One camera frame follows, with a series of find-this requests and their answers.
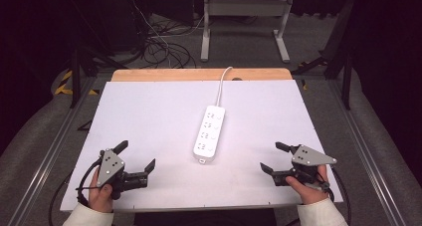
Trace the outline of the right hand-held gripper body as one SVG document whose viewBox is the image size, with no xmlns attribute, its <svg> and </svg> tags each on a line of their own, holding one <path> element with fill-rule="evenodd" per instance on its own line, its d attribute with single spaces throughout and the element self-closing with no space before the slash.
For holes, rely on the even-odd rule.
<svg viewBox="0 0 422 226">
<path fill-rule="evenodd" d="M 286 177 L 292 176 L 301 184 L 317 189 L 329 190 L 329 183 L 319 180 L 317 167 L 319 165 L 336 164 L 334 157 L 328 156 L 308 146 L 299 144 L 299 149 L 292 154 L 292 168 L 285 171 L 275 171 L 272 175 L 276 186 L 288 186 Z"/>
</svg>

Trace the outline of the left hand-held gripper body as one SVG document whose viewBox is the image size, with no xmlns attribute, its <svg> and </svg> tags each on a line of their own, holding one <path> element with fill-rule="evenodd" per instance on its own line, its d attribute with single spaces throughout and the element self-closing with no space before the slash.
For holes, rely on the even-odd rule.
<svg viewBox="0 0 422 226">
<path fill-rule="evenodd" d="M 148 168 L 142 172 L 127 173 L 125 162 L 111 149 L 104 152 L 96 187 L 103 188 L 106 184 L 112 187 L 111 198 L 120 199 L 123 192 L 137 188 L 146 188 L 148 184 Z"/>
</svg>

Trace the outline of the person's left hand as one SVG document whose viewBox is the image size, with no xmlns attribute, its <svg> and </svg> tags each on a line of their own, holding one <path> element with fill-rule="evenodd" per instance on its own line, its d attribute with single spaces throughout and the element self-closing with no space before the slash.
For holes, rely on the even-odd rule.
<svg viewBox="0 0 422 226">
<path fill-rule="evenodd" d="M 96 169 L 90 183 L 89 207 L 101 213 L 112 213 L 112 187 L 109 184 L 105 184 L 103 187 L 97 188 L 98 174 L 99 170 Z"/>
</svg>

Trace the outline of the person's right hand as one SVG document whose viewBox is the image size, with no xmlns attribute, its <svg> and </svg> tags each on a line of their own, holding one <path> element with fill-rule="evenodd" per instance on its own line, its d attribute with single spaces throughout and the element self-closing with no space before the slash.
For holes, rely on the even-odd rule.
<svg viewBox="0 0 422 226">
<path fill-rule="evenodd" d="M 317 167 L 317 172 L 318 172 L 319 180 L 328 182 L 325 165 L 319 165 Z M 329 199 L 329 195 L 327 192 L 317 190 L 311 187 L 307 187 L 301 184 L 300 182 L 298 182 L 292 176 L 286 177 L 286 181 L 300 195 L 304 205 L 311 205 L 311 204 Z"/>
</svg>

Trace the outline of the white board table cover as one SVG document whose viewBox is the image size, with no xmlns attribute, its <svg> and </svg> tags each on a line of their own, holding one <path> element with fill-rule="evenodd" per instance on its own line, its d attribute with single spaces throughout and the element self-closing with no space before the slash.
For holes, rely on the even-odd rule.
<svg viewBox="0 0 422 226">
<path fill-rule="evenodd" d="M 208 164 L 193 146 L 208 106 L 226 111 L 216 155 Z M 293 205 L 299 195 L 276 186 L 260 163 L 291 168 L 288 153 L 276 148 L 322 145 L 294 81 L 109 82 L 76 163 L 61 208 L 77 204 L 77 187 L 101 150 L 123 140 L 128 172 L 152 160 L 146 188 L 126 191 L 113 207 L 120 212 L 262 208 Z"/>
</svg>

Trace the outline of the white power strip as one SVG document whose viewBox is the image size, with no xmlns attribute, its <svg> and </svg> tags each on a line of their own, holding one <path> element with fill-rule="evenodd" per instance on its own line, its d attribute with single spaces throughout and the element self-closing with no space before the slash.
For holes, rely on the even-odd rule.
<svg viewBox="0 0 422 226">
<path fill-rule="evenodd" d="M 212 161 L 215 157 L 225 112 L 221 107 L 206 108 L 193 146 L 193 154 L 201 164 Z"/>
</svg>

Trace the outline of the yellow black hazard tape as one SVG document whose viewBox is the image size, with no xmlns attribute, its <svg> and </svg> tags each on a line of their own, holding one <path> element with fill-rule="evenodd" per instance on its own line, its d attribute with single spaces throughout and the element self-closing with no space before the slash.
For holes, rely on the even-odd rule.
<svg viewBox="0 0 422 226">
<path fill-rule="evenodd" d="M 66 73 L 63 75 L 59 86 L 56 88 L 54 95 L 72 95 L 73 94 L 73 90 L 72 89 L 68 89 L 66 87 L 67 83 L 70 82 L 70 78 L 72 76 L 73 72 L 72 70 L 67 70 Z M 100 94 L 100 90 L 95 90 L 92 89 L 89 91 L 89 95 L 90 96 L 97 96 Z"/>
</svg>

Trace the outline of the black metal stand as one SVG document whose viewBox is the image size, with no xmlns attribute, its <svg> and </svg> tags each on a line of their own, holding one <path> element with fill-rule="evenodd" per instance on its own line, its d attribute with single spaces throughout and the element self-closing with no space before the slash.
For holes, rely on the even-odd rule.
<svg viewBox="0 0 422 226">
<path fill-rule="evenodd" d="M 72 71 L 72 103 L 71 108 L 73 109 L 82 98 L 82 87 L 81 87 L 81 71 L 84 71 L 88 77 L 95 77 L 98 69 L 94 63 L 94 58 L 101 60 L 107 67 L 111 67 L 117 70 L 124 69 L 124 65 L 117 61 L 107 57 L 92 47 L 86 45 L 78 46 L 71 56 L 71 67 Z"/>
<path fill-rule="evenodd" d="M 323 72 L 327 80 L 334 80 L 340 72 L 343 72 L 341 86 L 341 101 L 344 107 L 349 110 L 349 92 L 351 84 L 351 56 L 344 43 L 344 35 L 347 29 L 350 15 L 352 13 L 354 0 L 346 0 L 341 8 L 330 36 L 323 50 L 319 53 L 319 57 L 306 63 L 302 62 L 298 68 L 292 71 L 294 76 L 299 76 L 305 72 L 326 64 Z"/>
</svg>

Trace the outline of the aluminium floor rail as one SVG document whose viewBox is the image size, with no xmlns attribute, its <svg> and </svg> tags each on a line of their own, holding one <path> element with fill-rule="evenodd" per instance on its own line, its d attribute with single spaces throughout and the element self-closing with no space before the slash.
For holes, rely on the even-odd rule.
<svg viewBox="0 0 422 226">
<path fill-rule="evenodd" d="M 95 81 L 94 77 L 83 80 L 74 105 L 72 96 L 54 97 L 12 140 L 10 152 L 3 155 L 7 182 L 0 185 L 5 194 L 3 212 L 10 213 L 4 226 L 22 226 L 26 221 Z"/>
<path fill-rule="evenodd" d="M 352 139 L 359 158 L 365 168 L 365 171 L 369 177 L 372 187 L 377 195 L 378 200 L 387 216 L 387 219 L 391 226 L 407 226 L 395 200 L 392 197 L 391 191 L 389 190 L 386 181 L 380 172 L 378 165 L 376 164 L 369 147 L 358 128 L 358 125 L 351 113 L 348 110 L 341 98 L 341 90 L 335 81 L 327 82 L 329 89 L 331 90 L 335 100 L 337 101 L 339 108 L 345 120 L 348 128 L 351 131 Z"/>
</svg>

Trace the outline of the white metal desk frame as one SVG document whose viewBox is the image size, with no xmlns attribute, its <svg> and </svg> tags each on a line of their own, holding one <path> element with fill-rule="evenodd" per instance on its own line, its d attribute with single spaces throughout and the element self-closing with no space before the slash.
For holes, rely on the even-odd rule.
<svg viewBox="0 0 422 226">
<path fill-rule="evenodd" d="M 257 16 L 280 17 L 280 27 L 273 31 L 282 61 L 291 61 L 284 32 L 289 19 L 294 0 L 204 0 L 203 34 L 200 60 L 207 62 L 210 49 L 210 20 L 211 16 Z"/>
</svg>

